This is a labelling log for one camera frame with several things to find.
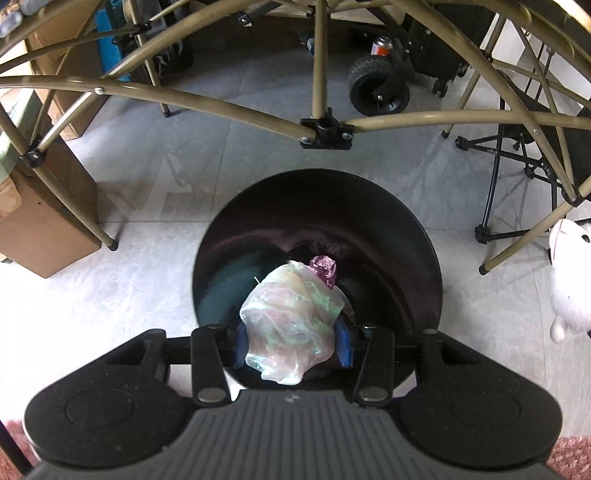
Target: black rubber wheel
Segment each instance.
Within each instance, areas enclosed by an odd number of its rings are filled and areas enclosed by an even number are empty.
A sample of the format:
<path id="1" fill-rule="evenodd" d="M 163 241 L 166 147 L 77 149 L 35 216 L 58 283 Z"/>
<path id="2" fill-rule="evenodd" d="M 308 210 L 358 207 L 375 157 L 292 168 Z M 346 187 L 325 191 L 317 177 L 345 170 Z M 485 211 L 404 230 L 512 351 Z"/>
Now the black rubber wheel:
<path id="1" fill-rule="evenodd" d="M 437 79 L 435 80 L 435 83 L 433 83 L 433 87 L 431 88 L 431 93 L 433 95 L 435 95 L 439 89 L 441 88 L 441 80 Z"/>
<path id="2" fill-rule="evenodd" d="M 447 93 L 447 83 L 444 83 L 443 86 L 439 89 L 439 98 L 445 97 Z"/>
<path id="3" fill-rule="evenodd" d="M 447 93 L 447 82 L 445 80 L 437 79 L 435 83 L 433 83 L 433 88 L 431 88 L 432 93 L 435 95 L 439 93 L 439 98 L 445 97 Z"/>
<path id="4" fill-rule="evenodd" d="M 349 70 L 349 99 L 355 109 L 366 116 L 400 113 L 410 100 L 410 90 L 402 74 L 386 57 L 367 56 L 353 63 Z M 387 80 L 404 83 L 399 95 L 378 100 L 377 90 Z"/>

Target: crumpled plastic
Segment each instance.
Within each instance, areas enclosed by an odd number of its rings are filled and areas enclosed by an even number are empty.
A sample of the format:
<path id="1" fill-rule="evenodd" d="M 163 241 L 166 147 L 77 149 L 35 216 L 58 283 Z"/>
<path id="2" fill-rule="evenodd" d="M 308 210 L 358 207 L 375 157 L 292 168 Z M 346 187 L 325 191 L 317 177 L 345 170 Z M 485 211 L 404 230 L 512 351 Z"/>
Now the crumpled plastic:
<path id="1" fill-rule="evenodd" d="M 333 327 L 342 308 L 342 299 L 307 265 L 290 261 L 276 268 L 240 308 L 248 334 L 246 364 L 263 380 L 297 385 L 335 351 Z"/>
<path id="2" fill-rule="evenodd" d="M 310 265 L 306 265 L 312 272 L 318 276 L 331 290 L 336 283 L 336 262 L 326 255 L 316 255 L 310 260 Z"/>

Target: gray tile floor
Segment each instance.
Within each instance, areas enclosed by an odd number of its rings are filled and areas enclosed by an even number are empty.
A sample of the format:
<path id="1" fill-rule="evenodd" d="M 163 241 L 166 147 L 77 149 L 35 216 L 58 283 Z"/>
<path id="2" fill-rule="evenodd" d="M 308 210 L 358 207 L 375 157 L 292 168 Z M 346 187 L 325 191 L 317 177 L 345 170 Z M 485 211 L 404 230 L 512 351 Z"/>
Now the gray tile floor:
<path id="1" fill-rule="evenodd" d="M 292 120 L 309 115 L 312 58 L 298 45 L 296 27 L 281 22 L 273 20 L 268 30 L 231 26 L 226 35 L 225 27 L 216 27 L 221 31 L 197 35 L 195 65 L 173 86 Z M 346 80 L 358 56 L 335 48 L 330 58 L 329 103 L 341 119 L 359 116 L 348 102 Z M 453 108 L 467 78 L 439 99 L 430 93 L 433 80 L 417 76 L 408 110 Z M 564 98 L 558 103 L 565 111 L 574 108 Z M 480 82 L 469 106 L 497 105 L 495 92 Z M 264 177 L 324 167 L 364 176 L 406 203 L 428 229 L 441 263 L 441 330 L 548 388 L 563 409 L 563 434 L 590 434 L 591 341 L 549 341 L 545 240 L 486 277 L 478 274 L 481 262 L 508 242 L 485 246 L 473 239 L 492 157 L 458 151 L 453 138 L 494 130 L 458 126 L 446 141 L 440 127 L 406 128 L 358 135 L 348 152 L 304 151 L 237 122 L 190 111 L 164 119 L 156 105 L 109 99 L 70 146 L 96 179 L 100 219 L 121 246 L 115 253 L 102 248 L 49 280 L 0 265 L 0 418 L 21 417 L 40 388 L 145 329 L 189 334 L 195 327 L 191 268 L 208 221 Z M 546 215 L 544 184 L 528 181 L 509 160 L 501 177 L 494 230 L 533 226 Z M 187 393 L 186 373 L 176 369 L 171 382 Z"/>

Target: black plastic connector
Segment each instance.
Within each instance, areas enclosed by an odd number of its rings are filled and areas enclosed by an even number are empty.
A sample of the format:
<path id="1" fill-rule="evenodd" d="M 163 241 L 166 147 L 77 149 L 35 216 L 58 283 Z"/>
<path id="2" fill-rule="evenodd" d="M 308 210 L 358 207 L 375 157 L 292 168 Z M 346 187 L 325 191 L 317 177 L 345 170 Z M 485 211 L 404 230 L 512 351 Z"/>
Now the black plastic connector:
<path id="1" fill-rule="evenodd" d="M 42 153 L 39 150 L 37 150 L 37 146 L 39 145 L 40 141 L 41 137 L 37 137 L 35 140 L 33 140 L 33 143 L 29 145 L 29 150 L 27 151 L 27 153 L 21 155 L 21 160 L 27 167 L 37 168 L 41 167 L 41 165 L 45 163 L 45 159 L 47 156 L 46 152 Z"/>
<path id="2" fill-rule="evenodd" d="M 138 27 L 138 31 L 134 32 L 134 33 L 130 33 L 129 34 L 130 37 L 136 37 L 140 33 L 146 33 L 147 31 L 152 29 L 152 22 L 150 20 L 148 20 L 147 22 L 144 22 L 144 23 L 138 23 L 137 25 L 135 25 L 135 27 Z"/>
<path id="3" fill-rule="evenodd" d="M 569 198 L 569 194 L 566 193 L 566 190 L 564 190 L 564 189 L 562 189 L 562 197 L 564 198 L 564 201 L 566 203 L 568 203 L 569 205 L 573 206 L 574 208 L 577 208 L 586 199 L 585 199 L 585 197 L 581 196 L 581 194 L 577 191 L 577 189 L 575 189 L 574 191 L 577 194 L 577 197 L 574 200 L 571 200 Z"/>
<path id="4" fill-rule="evenodd" d="M 316 118 L 302 118 L 300 125 L 316 132 L 315 138 L 302 138 L 302 148 L 315 150 L 349 150 L 353 143 L 353 125 L 339 122 L 332 115 L 332 108 L 327 110 L 326 116 Z"/>

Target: metal pipe frame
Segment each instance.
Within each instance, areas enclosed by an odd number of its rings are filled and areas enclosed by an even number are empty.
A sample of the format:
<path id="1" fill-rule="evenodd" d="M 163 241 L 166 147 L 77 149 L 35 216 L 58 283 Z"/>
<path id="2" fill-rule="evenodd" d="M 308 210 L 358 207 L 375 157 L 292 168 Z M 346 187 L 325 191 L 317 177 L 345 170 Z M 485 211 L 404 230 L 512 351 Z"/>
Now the metal pipe frame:
<path id="1" fill-rule="evenodd" d="M 67 8 L 81 2 L 83 0 L 54 0 L 48 7 L 42 10 L 37 15 L 27 18 L 20 28 L 0 41 L 0 53 L 8 51 L 12 46 L 28 36 L 37 27 L 43 25 L 47 20 L 55 17 Z M 585 78 L 591 81 L 591 57 L 582 53 L 582 49 L 569 41 L 567 37 L 561 32 L 556 31 L 555 28 L 548 25 L 541 18 L 533 15 L 529 10 L 514 0 L 436 0 L 438 3 L 467 3 L 473 5 L 482 5 L 491 10 L 498 12 L 501 16 L 512 20 L 516 25 L 526 28 L 532 32 L 536 37 L 540 38 L 545 44 L 549 45 L 553 50 L 561 54 L 567 61 L 569 61 Z M 267 115 L 252 109 L 234 105 L 223 100 L 207 98 L 193 93 L 180 92 L 177 90 L 165 89 L 158 86 L 149 86 L 136 83 L 119 82 L 115 80 L 117 77 L 129 73 L 134 68 L 138 67 L 146 59 L 150 59 L 155 53 L 168 47 L 172 43 L 184 38 L 185 36 L 210 25 L 222 18 L 246 9 L 255 0 L 217 0 L 214 4 L 208 5 L 194 14 L 189 15 L 185 19 L 176 23 L 172 27 L 166 29 L 158 36 L 144 42 L 138 49 L 132 52 L 128 57 L 123 59 L 110 72 L 105 74 L 101 79 L 81 79 L 78 77 L 71 77 L 64 79 L 58 76 L 35 76 L 35 77 L 3 77 L 0 79 L 0 86 L 3 87 L 34 87 L 47 89 L 63 89 L 85 92 L 77 102 L 64 114 L 61 120 L 51 129 L 51 131 L 42 139 L 38 146 L 40 152 L 43 152 L 54 139 L 57 138 L 61 130 L 72 119 L 77 117 L 87 106 L 89 106 L 99 95 L 124 95 L 129 98 L 136 98 L 142 100 L 149 100 L 159 103 L 170 103 L 181 107 L 212 113 L 217 116 L 245 122 L 247 124 L 255 125 L 260 128 L 273 131 L 290 138 L 301 139 L 302 137 L 314 137 L 315 133 L 299 124 Z M 564 184 L 564 189 L 571 198 L 574 198 L 574 188 L 566 178 L 566 172 L 558 162 L 556 154 L 549 146 L 547 139 L 540 130 L 540 125 L 551 125 L 554 127 L 565 128 L 583 128 L 591 130 L 591 119 L 584 117 L 573 117 L 562 115 L 559 113 L 542 113 L 529 112 L 525 106 L 519 101 L 515 92 L 504 81 L 502 76 L 495 70 L 495 68 L 487 61 L 487 59 L 479 51 L 478 47 L 462 35 L 457 28 L 442 17 L 437 11 L 430 7 L 423 0 L 391 0 L 392 3 L 402 7 L 412 17 L 423 23 L 427 28 L 432 30 L 438 37 L 444 40 L 451 48 L 466 59 L 475 69 L 478 75 L 482 75 L 495 90 L 507 101 L 511 106 L 510 111 L 498 110 L 457 110 L 445 112 L 413 112 L 401 113 L 398 115 L 385 115 L 381 117 L 361 118 L 348 121 L 346 123 L 353 125 L 356 132 L 372 131 L 386 128 L 402 128 L 419 125 L 441 125 L 441 124 L 461 124 L 461 123 L 511 123 L 524 124 L 526 128 L 536 138 L 540 150 L 544 153 L 550 163 L 554 162 L 557 165 L 552 165 L 557 172 L 561 182 Z M 314 82 L 313 82 L 313 117 L 321 118 L 326 114 L 326 26 L 329 16 L 329 7 L 337 9 L 337 0 L 317 0 L 316 4 L 316 20 L 315 20 L 315 53 L 314 56 Z M 180 3 L 177 2 L 173 6 L 178 8 Z M 498 34 L 502 29 L 501 23 L 504 19 L 499 19 L 495 30 Z M 492 51 L 496 39 L 489 42 L 490 50 Z M 503 65 L 502 62 L 495 62 L 498 67 L 507 67 L 515 70 L 518 73 L 518 67 Z M 579 101 L 582 99 L 574 92 L 565 89 L 562 86 L 557 87 L 552 82 L 548 82 L 555 90 L 565 93 L 565 95 Z M 585 99 L 582 104 L 586 105 L 590 102 Z M 19 153 L 26 153 L 29 149 L 29 144 L 22 137 L 20 132 L 16 129 L 14 124 L 3 109 L 0 109 L 0 127 L 9 136 L 11 142 L 15 145 Z M 67 192 L 60 192 L 56 187 L 55 178 L 48 175 L 48 171 L 43 167 L 36 169 L 40 178 L 52 191 L 58 196 L 60 200 L 72 211 L 72 213 L 79 219 L 79 211 L 75 205 L 72 205 L 71 199 Z M 580 194 L 586 196 L 591 192 L 591 177 L 587 179 L 580 186 Z M 522 238 L 520 238 L 512 247 L 497 255 L 495 258 L 488 261 L 482 266 L 484 272 L 489 271 L 501 261 L 510 257 L 519 248 L 526 245 L 529 241 L 535 239 L 540 233 L 547 230 L 550 226 L 548 222 L 554 218 L 563 216 L 567 211 L 572 209 L 568 203 L 563 203 L 546 219 L 540 222 L 532 230 L 528 231 Z M 114 241 L 96 226 L 92 221 L 83 223 L 107 245 L 112 245 Z"/>
<path id="2" fill-rule="evenodd" d="M 338 12 L 348 12 L 350 10 L 359 10 L 361 8 L 378 8 L 391 5 L 389 0 L 366 0 L 365 2 L 354 2 L 354 3 L 341 3 L 340 5 L 332 8 L 330 13 L 335 14 Z"/>
<path id="3" fill-rule="evenodd" d="M 530 58 L 531 62 L 534 64 L 534 71 L 538 74 L 538 81 L 542 88 L 544 89 L 544 94 L 546 95 L 546 100 L 548 101 L 548 106 L 550 107 L 550 111 L 552 113 L 558 113 L 558 109 L 556 108 L 556 102 L 554 101 L 554 97 L 552 96 L 552 92 L 550 91 L 550 87 L 548 85 L 548 81 L 546 80 L 546 71 L 542 69 L 540 65 L 540 61 L 538 57 L 534 53 L 534 49 L 531 48 L 530 42 L 527 40 L 527 37 L 523 33 L 521 27 L 513 24 L 523 46 L 525 47 L 525 54 Z M 564 170 L 566 171 L 566 176 L 569 179 L 569 182 L 574 184 L 574 175 L 573 175 L 573 166 L 570 162 L 570 154 L 569 154 L 569 146 L 566 143 L 566 137 L 564 136 L 564 130 L 562 127 L 556 127 L 556 134 L 558 136 L 558 143 L 560 144 L 560 151 L 562 153 L 562 161 L 564 163 Z"/>
<path id="4" fill-rule="evenodd" d="M 524 77 L 529 77 L 534 80 L 538 79 L 538 76 L 535 73 L 529 72 L 528 70 L 518 67 L 517 65 L 512 65 L 511 63 L 507 63 L 507 62 L 504 62 L 501 60 L 493 59 L 492 64 L 501 68 L 501 69 L 512 70 L 513 72 L 519 73 L 520 75 L 523 75 Z M 559 84 L 558 82 L 555 82 L 550 79 L 546 79 L 546 81 L 548 81 L 548 85 L 550 86 L 550 88 L 552 88 L 552 90 L 556 90 L 557 92 L 562 93 L 563 95 L 569 97 L 570 99 L 574 100 L 575 102 L 578 102 L 581 105 L 591 109 L 591 102 L 588 99 L 581 97 L 580 95 L 574 93 L 572 90 L 569 90 L 568 88 L 564 87 L 563 85 Z"/>
<path id="5" fill-rule="evenodd" d="M 135 0 L 123 0 L 123 3 L 124 11 L 129 11 L 129 13 L 131 14 L 132 23 L 134 25 L 139 25 L 140 19 L 137 6 L 135 5 Z M 137 42 L 138 47 L 141 48 L 147 41 L 146 35 L 144 33 L 137 34 L 135 36 L 135 41 Z M 152 85 L 154 85 L 155 87 L 159 87 L 160 78 L 158 77 L 156 66 L 154 65 L 154 59 L 151 56 L 146 57 L 146 59 L 144 60 L 144 66 L 148 71 L 148 75 L 150 77 L 150 82 L 152 82 Z M 162 110 L 162 113 L 165 117 L 168 118 L 170 116 L 170 109 L 168 108 L 168 105 L 166 103 L 161 103 L 160 109 Z"/>
<path id="6" fill-rule="evenodd" d="M 326 63 L 328 55 L 328 5 L 316 0 L 314 13 L 314 70 L 312 74 L 312 118 L 326 115 Z"/>
<path id="7" fill-rule="evenodd" d="M 19 132 L 18 128 L 14 125 L 10 117 L 6 113 L 4 108 L 0 108 L 0 128 L 7 134 L 10 142 L 17 150 L 19 155 L 23 156 L 29 150 L 29 144 L 22 133 Z M 61 183 L 53 176 L 53 174 L 47 169 L 45 165 L 34 168 L 33 171 L 39 177 L 39 179 L 50 189 L 59 201 L 71 211 L 74 215 L 88 230 L 92 232 L 101 242 L 103 242 L 109 249 L 116 250 L 118 243 L 107 235 L 98 224 L 90 218 L 81 208 L 78 207 L 76 202 L 72 200 L 72 197 L 68 191 L 61 185 Z"/>
<path id="8" fill-rule="evenodd" d="M 429 28 L 435 33 L 435 35 L 461 55 L 470 65 L 480 71 L 480 75 L 491 84 L 503 100 L 507 102 L 509 107 L 519 114 L 519 123 L 523 124 L 528 132 L 535 138 L 535 142 L 540 148 L 540 151 L 544 154 L 548 163 L 550 163 L 556 172 L 556 175 L 564 185 L 569 198 L 575 200 L 577 194 L 574 191 L 574 187 L 569 182 L 566 172 L 564 171 L 558 156 L 554 152 L 554 149 L 550 145 L 550 142 L 546 138 L 546 135 L 540 128 L 539 124 L 536 123 L 531 112 L 523 104 L 519 96 L 513 91 L 502 75 L 495 70 L 480 49 L 474 45 L 469 38 L 461 33 L 447 18 L 423 0 L 392 0 L 392 2 L 411 15 L 411 17 L 421 22 L 425 27 Z"/>
<path id="9" fill-rule="evenodd" d="M 499 18 L 496 21 L 495 24 L 495 28 L 493 29 L 492 33 L 491 33 L 491 37 L 488 39 L 488 42 L 486 43 L 486 47 L 484 49 L 485 53 L 491 55 L 492 51 L 495 49 L 496 43 L 499 41 L 499 37 L 501 36 L 501 32 L 503 32 L 503 28 L 505 27 L 505 23 L 507 22 L 507 19 L 501 15 L 499 15 Z M 457 103 L 457 110 L 462 110 L 466 104 L 468 103 L 468 100 L 470 99 L 470 95 L 472 95 L 472 92 L 474 91 L 474 88 L 476 88 L 476 84 L 478 83 L 478 80 L 480 80 L 480 73 L 478 72 L 478 70 L 475 70 L 474 73 L 472 74 L 472 77 L 470 77 L 470 81 L 468 82 L 468 85 L 466 86 L 466 89 L 464 90 L 464 93 L 462 93 L 462 97 L 460 98 L 460 101 Z M 449 134 L 451 133 L 453 128 L 453 125 L 448 125 L 447 127 L 445 127 L 443 129 L 443 136 L 445 138 L 447 138 L 449 136 Z"/>

